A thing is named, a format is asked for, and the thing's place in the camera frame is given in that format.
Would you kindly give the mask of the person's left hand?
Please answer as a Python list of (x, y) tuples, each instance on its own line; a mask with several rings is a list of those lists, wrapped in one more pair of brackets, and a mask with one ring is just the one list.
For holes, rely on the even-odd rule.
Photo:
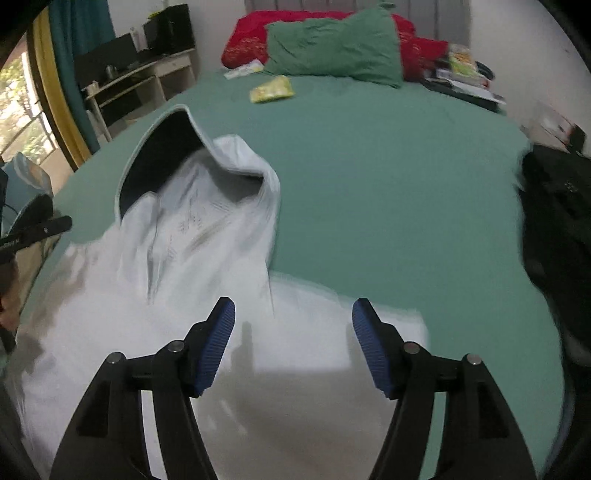
[(19, 270), (15, 260), (1, 266), (1, 326), (15, 333), (20, 322)]

